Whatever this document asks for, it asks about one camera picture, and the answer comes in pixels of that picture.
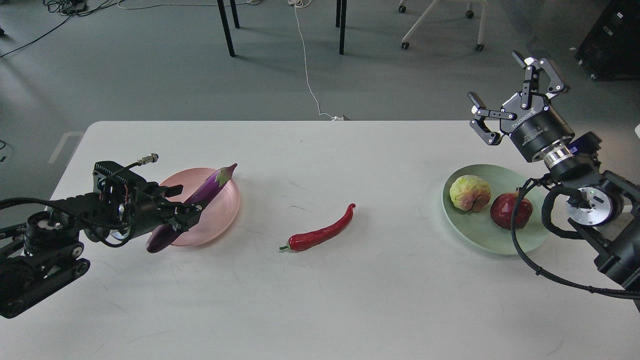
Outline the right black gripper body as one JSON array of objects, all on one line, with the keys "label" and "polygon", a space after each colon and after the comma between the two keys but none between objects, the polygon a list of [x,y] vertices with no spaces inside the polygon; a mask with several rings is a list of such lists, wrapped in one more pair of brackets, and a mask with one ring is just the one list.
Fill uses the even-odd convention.
[{"label": "right black gripper body", "polygon": [[515,117],[514,120],[507,119],[500,129],[510,137],[526,162],[542,160],[545,148],[556,142],[568,144],[575,137],[575,132],[553,109],[548,96],[533,93],[528,108],[522,107],[521,97],[520,93],[515,93],[502,104],[501,109]]}]

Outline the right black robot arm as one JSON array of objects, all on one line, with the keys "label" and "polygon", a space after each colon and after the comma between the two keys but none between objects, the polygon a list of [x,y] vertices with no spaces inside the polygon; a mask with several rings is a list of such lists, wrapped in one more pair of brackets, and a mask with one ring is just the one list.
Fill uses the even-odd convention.
[{"label": "right black robot arm", "polygon": [[[601,139],[593,132],[576,137],[553,109],[553,96],[569,91],[554,63],[546,58],[512,52],[524,71],[522,87],[498,110],[489,109],[478,94],[469,92],[473,119],[470,126],[489,146],[510,139],[528,163],[542,161],[547,174],[529,178],[510,214],[510,237],[517,255],[535,272],[557,284],[592,294],[639,303],[639,186],[606,170],[601,171]],[[595,251],[597,270],[619,289],[582,285],[555,275],[531,260],[521,248],[515,217],[524,196],[535,187],[547,194],[541,223],[562,239],[583,240]]]}]

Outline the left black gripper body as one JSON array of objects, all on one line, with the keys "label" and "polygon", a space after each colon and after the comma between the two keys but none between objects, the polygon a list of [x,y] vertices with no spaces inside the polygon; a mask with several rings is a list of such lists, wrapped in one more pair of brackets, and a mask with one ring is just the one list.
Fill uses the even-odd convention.
[{"label": "left black gripper body", "polygon": [[126,243],[150,233],[169,216],[166,188],[132,171],[133,167],[146,164],[147,161],[127,166],[114,161],[94,164],[94,202],[89,206],[84,230],[92,242],[105,243],[112,236]]}]

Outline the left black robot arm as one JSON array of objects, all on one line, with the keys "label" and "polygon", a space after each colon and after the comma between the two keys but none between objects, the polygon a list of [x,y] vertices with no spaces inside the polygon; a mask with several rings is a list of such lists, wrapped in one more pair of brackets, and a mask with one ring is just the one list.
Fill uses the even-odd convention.
[{"label": "left black robot arm", "polygon": [[199,222],[210,198],[172,202],[183,186],[148,182],[114,161],[93,168],[93,190],[59,200],[18,197],[1,208],[39,204],[45,210],[21,224],[1,230],[1,315],[19,316],[55,292],[84,276],[90,262],[82,258],[84,233],[94,243],[121,248],[130,240],[162,226],[172,239]]}]

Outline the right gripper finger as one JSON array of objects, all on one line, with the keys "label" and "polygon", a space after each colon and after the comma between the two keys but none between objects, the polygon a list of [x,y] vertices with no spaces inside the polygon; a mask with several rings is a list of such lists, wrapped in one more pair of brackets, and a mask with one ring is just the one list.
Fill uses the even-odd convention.
[{"label": "right gripper finger", "polygon": [[530,109],[533,106],[534,97],[539,96],[544,100],[551,100],[560,94],[566,94],[570,90],[564,76],[557,70],[556,64],[547,58],[536,59],[524,57],[519,51],[512,51],[512,57],[520,68],[525,71],[521,91],[519,91],[519,107]]},{"label": "right gripper finger", "polygon": [[470,127],[480,136],[482,141],[489,146],[497,146],[502,142],[504,134],[498,131],[491,131],[486,124],[489,119],[502,121],[515,121],[516,114],[514,112],[496,111],[487,108],[487,105],[481,100],[476,92],[469,91],[468,98],[472,103],[471,112],[473,118],[470,121]]}]

